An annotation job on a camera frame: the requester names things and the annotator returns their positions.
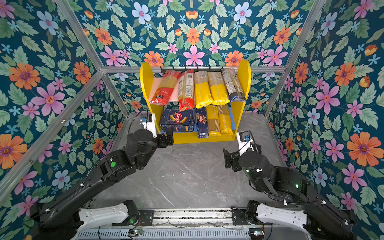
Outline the yellow shelf unit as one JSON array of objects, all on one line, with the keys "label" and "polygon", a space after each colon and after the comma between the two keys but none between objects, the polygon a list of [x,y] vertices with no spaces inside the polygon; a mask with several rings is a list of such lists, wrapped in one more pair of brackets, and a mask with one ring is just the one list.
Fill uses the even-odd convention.
[{"label": "yellow shelf unit", "polygon": [[[160,120],[164,111],[164,107],[158,105],[151,105],[151,90],[157,90],[159,85],[159,80],[154,76],[154,70],[162,70],[162,67],[151,67],[148,63],[143,63],[140,67],[140,80],[144,98],[148,105],[148,112],[153,114],[156,118],[155,126],[158,133],[161,132]],[[234,67],[234,70],[238,71],[238,78],[240,84],[244,90],[246,98],[249,96],[250,87],[251,87],[251,65],[249,61],[243,60],[238,67]],[[245,102],[235,102],[231,104],[232,114],[233,114],[233,126],[236,128],[235,131],[239,130],[240,122],[243,116]],[[175,144],[193,144],[193,143],[209,143],[209,142],[228,142],[234,141],[236,139],[236,134],[230,135],[221,135],[209,137],[207,139],[199,139],[196,132],[187,132],[187,133],[175,133],[174,134],[174,143]]]}]

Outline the yellow Pastatime spaghetti bag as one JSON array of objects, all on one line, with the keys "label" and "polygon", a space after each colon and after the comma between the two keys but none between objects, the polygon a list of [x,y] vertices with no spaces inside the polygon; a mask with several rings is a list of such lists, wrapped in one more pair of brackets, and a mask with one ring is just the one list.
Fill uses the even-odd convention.
[{"label": "yellow Pastatime spaghetti bag", "polygon": [[221,133],[233,135],[232,122],[228,105],[219,105],[218,111]]}]

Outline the dark blue Barilla spaghetti bag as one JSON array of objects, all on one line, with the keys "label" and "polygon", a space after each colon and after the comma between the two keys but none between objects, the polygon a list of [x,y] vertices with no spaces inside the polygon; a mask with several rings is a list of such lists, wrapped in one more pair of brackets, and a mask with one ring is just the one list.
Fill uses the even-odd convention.
[{"label": "dark blue Barilla spaghetti bag", "polygon": [[207,139],[209,137],[209,128],[207,123],[207,110],[206,108],[196,109],[196,124],[199,139]]}]

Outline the red spaghetti bag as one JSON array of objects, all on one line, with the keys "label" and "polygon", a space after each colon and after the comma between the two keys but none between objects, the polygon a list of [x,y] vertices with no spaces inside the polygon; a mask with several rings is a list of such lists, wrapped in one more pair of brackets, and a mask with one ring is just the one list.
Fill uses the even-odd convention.
[{"label": "red spaghetti bag", "polygon": [[179,71],[166,71],[162,80],[152,97],[150,104],[158,106],[166,106],[171,98],[177,81],[181,75]]},{"label": "red spaghetti bag", "polygon": [[187,70],[180,75],[178,87],[179,111],[193,109],[195,107],[194,70]]}]

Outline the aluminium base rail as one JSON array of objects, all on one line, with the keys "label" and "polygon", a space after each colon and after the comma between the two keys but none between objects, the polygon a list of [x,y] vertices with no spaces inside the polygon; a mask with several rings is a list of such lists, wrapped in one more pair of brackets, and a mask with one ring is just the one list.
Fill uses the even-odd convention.
[{"label": "aluminium base rail", "polygon": [[190,208],[140,210],[142,226],[176,228],[235,228],[277,225],[302,230],[308,217],[298,208],[274,208],[264,204],[250,208]]}]

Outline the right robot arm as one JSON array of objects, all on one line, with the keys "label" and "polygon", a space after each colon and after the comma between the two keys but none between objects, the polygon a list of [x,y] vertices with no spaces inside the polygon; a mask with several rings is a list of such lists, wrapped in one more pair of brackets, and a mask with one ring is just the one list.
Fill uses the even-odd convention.
[{"label": "right robot arm", "polygon": [[249,201],[243,211],[251,225],[281,225],[300,231],[312,240],[355,240],[355,215],[342,211],[326,200],[299,171],[273,166],[258,145],[237,152],[223,150],[225,167],[242,171],[250,187],[267,195],[281,207]]}]

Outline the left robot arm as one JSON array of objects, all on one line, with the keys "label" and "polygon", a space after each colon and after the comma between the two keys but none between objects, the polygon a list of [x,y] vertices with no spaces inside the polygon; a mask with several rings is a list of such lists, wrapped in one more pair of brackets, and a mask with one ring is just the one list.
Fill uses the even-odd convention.
[{"label": "left robot arm", "polygon": [[31,207],[30,218],[36,221],[31,230],[33,240],[69,240],[85,221],[81,207],[100,192],[112,187],[137,170],[143,170],[158,148],[173,145],[173,131],[155,136],[140,129],[127,136],[123,149],[102,157],[81,181],[49,203]]}]

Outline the clear blue spaghetti bag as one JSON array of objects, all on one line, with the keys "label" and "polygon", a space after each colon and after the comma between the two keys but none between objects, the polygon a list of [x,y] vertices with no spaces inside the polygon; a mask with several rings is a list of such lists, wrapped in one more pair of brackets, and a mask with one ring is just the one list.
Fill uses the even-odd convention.
[{"label": "clear blue spaghetti bag", "polygon": [[222,70],[222,75],[230,102],[246,102],[245,93],[235,72],[232,70]]}]

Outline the blue Barilla pasta box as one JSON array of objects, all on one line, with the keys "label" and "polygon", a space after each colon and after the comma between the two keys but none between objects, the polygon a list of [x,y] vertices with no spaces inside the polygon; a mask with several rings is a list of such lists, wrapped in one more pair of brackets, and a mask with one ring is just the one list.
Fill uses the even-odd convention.
[{"label": "blue Barilla pasta box", "polygon": [[160,126],[162,131],[168,132],[193,132],[196,124],[196,111],[186,110],[179,112],[177,110],[166,109],[163,111]]}]

